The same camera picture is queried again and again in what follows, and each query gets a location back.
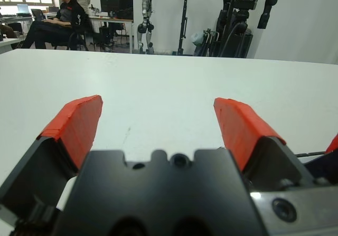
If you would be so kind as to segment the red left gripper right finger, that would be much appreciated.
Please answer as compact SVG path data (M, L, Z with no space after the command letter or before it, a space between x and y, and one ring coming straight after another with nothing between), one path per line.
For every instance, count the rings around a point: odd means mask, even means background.
M252 190L286 191L316 186L315 178L286 141L248 104L216 98L214 110L224 145Z

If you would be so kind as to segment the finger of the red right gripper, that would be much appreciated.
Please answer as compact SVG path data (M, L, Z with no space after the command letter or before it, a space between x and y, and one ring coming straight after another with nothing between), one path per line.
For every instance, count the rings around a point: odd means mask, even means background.
M323 155L304 165L315 179L324 178L332 185L337 185L337 135Z

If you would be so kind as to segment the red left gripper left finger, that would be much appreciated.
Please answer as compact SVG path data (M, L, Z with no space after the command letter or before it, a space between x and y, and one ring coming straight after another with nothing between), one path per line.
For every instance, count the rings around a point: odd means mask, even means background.
M54 209L92 148L101 96L71 101L40 132L1 185L1 220L32 220Z

